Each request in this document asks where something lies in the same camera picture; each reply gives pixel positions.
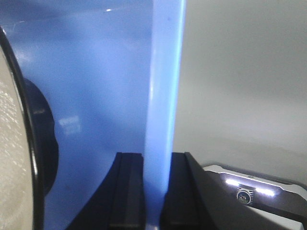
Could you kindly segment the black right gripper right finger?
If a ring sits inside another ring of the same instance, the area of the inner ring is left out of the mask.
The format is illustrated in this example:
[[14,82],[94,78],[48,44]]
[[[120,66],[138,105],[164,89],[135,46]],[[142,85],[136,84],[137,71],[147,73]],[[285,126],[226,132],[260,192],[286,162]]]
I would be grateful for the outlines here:
[[163,230],[300,230],[302,223],[247,207],[222,191],[188,153],[174,152],[161,214]]

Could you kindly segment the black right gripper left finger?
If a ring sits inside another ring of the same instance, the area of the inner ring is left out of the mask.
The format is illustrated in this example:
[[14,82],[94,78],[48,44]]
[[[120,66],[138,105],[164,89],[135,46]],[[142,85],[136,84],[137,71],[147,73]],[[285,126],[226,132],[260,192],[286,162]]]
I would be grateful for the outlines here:
[[146,222],[143,157],[116,154],[112,167],[69,230],[143,230]]

